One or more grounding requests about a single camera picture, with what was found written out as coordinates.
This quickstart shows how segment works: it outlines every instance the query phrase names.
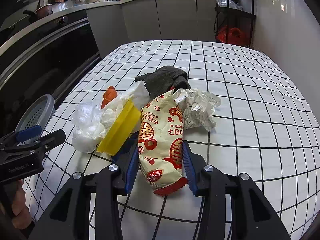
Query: white tablecloth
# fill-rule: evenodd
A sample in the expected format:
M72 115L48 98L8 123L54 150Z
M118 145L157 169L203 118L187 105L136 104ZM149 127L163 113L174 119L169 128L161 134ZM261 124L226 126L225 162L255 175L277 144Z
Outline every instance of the white tablecloth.
M64 100L44 134L63 129L66 142L49 152L44 171L26 179L26 203L38 220L70 175L99 172L108 156L75 151L70 115L80 102L102 100L109 86L126 90L138 75L174 65L188 73L192 88L221 97L217 127L185 130L194 153L223 173L248 173L268 198L293 240L307 230L320 209L319 125L299 90L265 54L239 46L201 41L141 41L124 44L94 67ZM231 206L227 197L226 239ZM202 198L188 186L153 194L137 174L128 197L119 196L122 233L129 239L195 239ZM94 196L90 210L94 239Z

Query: crumpled grid paper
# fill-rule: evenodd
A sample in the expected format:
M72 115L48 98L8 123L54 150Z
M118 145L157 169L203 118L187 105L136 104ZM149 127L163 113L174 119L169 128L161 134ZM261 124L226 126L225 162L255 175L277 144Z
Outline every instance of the crumpled grid paper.
M183 129L203 126L211 131L217 124L213 120L215 107L221 99L210 92L199 89L178 89L173 98L183 112Z

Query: gray plastic basket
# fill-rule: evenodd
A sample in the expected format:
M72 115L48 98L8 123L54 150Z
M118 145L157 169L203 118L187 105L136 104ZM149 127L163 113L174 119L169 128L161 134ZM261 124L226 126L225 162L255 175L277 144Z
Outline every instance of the gray plastic basket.
M37 124L41 126L43 131L51 116L55 112L55 109L53 107L54 98L51 95L46 94L44 96L41 96L23 114L15 129L15 132L25 130ZM40 135L19 143L19 145L28 144L38 138L40 138Z

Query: tiled wall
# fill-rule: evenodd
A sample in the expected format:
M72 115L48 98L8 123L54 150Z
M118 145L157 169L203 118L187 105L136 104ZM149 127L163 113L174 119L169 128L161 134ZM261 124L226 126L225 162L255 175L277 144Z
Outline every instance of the tiled wall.
M251 0L241 0L250 11ZM254 49L266 53L320 120L320 25L303 0L255 0Z

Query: screw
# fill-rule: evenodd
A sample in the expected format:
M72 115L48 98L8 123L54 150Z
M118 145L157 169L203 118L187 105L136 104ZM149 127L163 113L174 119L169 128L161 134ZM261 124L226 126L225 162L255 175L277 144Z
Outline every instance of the screw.
M242 174L240 175L240 178L243 179L243 180L248 180L250 177L249 177L248 174L242 173Z
M211 165L206 165L206 166L204 166L204 170L205 171L213 171L213 166L211 166Z
M74 174L72 174L72 177L74 179L79 179L79 178L81 178L81 173L80 172L75 172Z
M109 171L116 171L118 169L118 165L117 164L111 164L109 165Z

